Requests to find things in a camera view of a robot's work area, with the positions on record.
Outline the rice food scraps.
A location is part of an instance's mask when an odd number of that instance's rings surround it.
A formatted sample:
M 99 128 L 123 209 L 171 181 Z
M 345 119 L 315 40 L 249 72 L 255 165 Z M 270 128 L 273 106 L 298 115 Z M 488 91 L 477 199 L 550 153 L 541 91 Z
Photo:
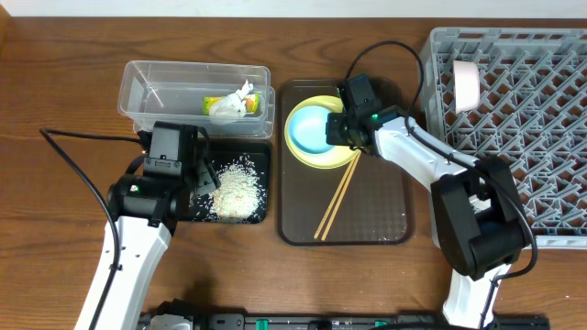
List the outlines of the rice food scraps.
M 194 201 L 194 220 L 225 224 L 257 224 L 265 216 L 267 189 L 250 155 L 219 163 L 220 187 Z

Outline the white tissue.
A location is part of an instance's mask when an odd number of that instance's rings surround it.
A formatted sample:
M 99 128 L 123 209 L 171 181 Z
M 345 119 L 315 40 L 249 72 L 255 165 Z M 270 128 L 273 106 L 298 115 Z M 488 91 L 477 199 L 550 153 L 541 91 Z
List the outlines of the white tissue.
M 234 93 L 214 103 L 209 110 L 210 121 L 215 125 L 235 122 L 247 113 L 247 96 L 254 85 L 246 80 Z

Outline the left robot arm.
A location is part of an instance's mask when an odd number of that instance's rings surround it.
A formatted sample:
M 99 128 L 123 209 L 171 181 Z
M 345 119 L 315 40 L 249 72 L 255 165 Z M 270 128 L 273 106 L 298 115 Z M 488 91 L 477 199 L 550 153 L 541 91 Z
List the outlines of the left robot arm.
M 111 185 L 101 257 L 75 327 L 133 329 L 177 223 L 199 192 L 219 186 L 208 157 L 180 175 L 127 171 Z

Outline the light blue bowl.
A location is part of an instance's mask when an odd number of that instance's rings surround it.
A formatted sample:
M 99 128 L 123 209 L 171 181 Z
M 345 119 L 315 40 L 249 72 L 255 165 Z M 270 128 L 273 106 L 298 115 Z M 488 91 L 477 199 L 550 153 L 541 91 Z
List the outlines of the light blue bowl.
M 327 143 L 327 117 L 330 111 L 320 105 L 309 105 L 290 118 L 289 135 L 292 142 L 308 154 L 323 154 L 334 146 Z

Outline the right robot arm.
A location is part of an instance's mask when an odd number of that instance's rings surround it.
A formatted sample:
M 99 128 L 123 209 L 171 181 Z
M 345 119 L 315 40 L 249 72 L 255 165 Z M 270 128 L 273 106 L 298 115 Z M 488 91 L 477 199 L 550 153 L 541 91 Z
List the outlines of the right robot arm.
M 437 245 L 453 269 L 442 313 L 452 327 L 490 325 L 499 285 L 522 249 L 535 244 L 508 165 L 464 155 L 394 108 L 331 113 L 326 135 L 329 145 L 390 161 L 429 191 Z

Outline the pink bowl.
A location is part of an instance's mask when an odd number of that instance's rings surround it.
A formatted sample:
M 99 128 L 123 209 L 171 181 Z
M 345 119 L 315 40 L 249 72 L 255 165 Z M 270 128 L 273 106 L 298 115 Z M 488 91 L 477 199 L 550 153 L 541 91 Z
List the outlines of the pink bowl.
M 480 74 L 475 63 L 453 61 L 455 113 L 476 108 L 480 103 Z

